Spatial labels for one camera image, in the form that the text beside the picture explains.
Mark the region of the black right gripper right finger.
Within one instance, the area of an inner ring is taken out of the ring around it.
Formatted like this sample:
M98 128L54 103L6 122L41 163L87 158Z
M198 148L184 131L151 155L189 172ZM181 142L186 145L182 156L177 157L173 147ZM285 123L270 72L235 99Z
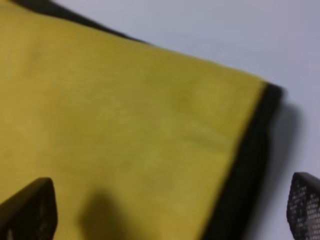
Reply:
M295 240L320 238L320 179L307 173L292 176L286 218Z

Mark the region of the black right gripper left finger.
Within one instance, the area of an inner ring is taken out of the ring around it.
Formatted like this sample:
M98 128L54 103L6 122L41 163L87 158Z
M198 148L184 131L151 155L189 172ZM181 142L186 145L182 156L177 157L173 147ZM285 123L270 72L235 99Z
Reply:
M2 240L52 240L58 225L53 180L40 177L0 204Z

